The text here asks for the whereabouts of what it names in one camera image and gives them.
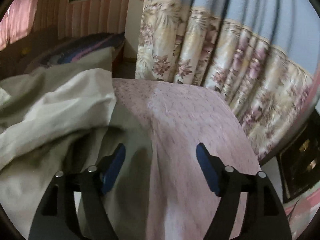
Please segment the olive and white jacket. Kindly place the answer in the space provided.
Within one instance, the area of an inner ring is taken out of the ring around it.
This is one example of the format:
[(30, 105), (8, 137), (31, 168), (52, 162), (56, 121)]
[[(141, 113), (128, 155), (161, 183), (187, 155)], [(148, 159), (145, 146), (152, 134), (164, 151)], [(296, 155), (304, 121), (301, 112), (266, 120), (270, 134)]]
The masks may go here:
[(126, 157), (104, 208), (120, 239), (145, 239), (152, 144), (117, 100), (112, 49), (1, 81), (1, 205), (28, 237), (59, 170), (83, 171), (124, 144)]

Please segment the dark bed with brown headboard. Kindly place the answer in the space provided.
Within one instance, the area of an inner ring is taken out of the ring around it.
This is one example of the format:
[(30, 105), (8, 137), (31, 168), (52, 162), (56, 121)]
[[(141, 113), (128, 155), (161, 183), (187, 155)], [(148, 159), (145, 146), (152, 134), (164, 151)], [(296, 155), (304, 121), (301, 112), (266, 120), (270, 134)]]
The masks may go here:
[[(57, 29), (50, 27), (31, 33), (8, 45), (1, 50), (1, 79), (30, 73), (25, 71), (28, 63), (50, 48), (72, 39), (75, 38), (58, 39)], [(112, 59), (116, 59), (121, 51), (122, 49), (119, 51), (113, 49)]]

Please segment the white wardrobe with decals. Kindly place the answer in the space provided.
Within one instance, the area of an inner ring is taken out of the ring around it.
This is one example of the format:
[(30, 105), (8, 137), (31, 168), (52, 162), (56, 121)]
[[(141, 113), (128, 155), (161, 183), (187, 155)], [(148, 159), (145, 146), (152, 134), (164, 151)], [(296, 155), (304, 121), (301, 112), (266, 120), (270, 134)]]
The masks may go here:
[(140, 19), (144, 0), (129, 0), (125, 25), (124, 59), (135, 61), (137, 58)]

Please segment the striped dark blanket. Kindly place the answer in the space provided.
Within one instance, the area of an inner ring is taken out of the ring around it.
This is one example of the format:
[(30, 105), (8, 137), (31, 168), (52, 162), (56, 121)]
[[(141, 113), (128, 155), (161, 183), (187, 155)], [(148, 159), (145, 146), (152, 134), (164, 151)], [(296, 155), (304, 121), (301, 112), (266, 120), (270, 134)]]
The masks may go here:
[(122, 49), (124, 42), (124, 33), (99, 33), (68, 40), (37, 56), (28, 63), (25, 71), (31, 72), (37, 67), (49, 68), (76, 62), (92, 52), (108, 47), (119, 51)]

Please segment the dark framed object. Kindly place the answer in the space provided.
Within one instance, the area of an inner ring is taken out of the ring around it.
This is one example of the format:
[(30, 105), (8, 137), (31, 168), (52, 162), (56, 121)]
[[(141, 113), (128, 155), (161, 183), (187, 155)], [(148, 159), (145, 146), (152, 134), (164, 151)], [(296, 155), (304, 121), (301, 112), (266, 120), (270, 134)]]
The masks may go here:
[(306, 127), (278, 156), (283, 202), (288, 203), (319, 182), (319, 134)]

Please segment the pink window curtain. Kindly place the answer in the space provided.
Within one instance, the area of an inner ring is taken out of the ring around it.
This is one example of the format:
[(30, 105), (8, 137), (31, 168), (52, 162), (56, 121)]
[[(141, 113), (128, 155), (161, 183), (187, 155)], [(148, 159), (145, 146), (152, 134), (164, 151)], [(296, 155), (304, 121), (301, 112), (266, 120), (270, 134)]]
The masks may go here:
[(1, 50), (30, 34), (38, 0), (13, 0), (1, 20)]

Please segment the blue floral curtain right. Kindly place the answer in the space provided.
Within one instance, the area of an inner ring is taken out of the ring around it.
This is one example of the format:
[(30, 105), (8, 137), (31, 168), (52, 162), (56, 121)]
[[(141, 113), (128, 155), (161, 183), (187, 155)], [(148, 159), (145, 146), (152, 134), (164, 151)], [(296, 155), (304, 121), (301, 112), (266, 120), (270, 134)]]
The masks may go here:
[(319, 62), (308, 0), (144, 0), (135, 77), (221, 94), (259, 160), (285, 137)]

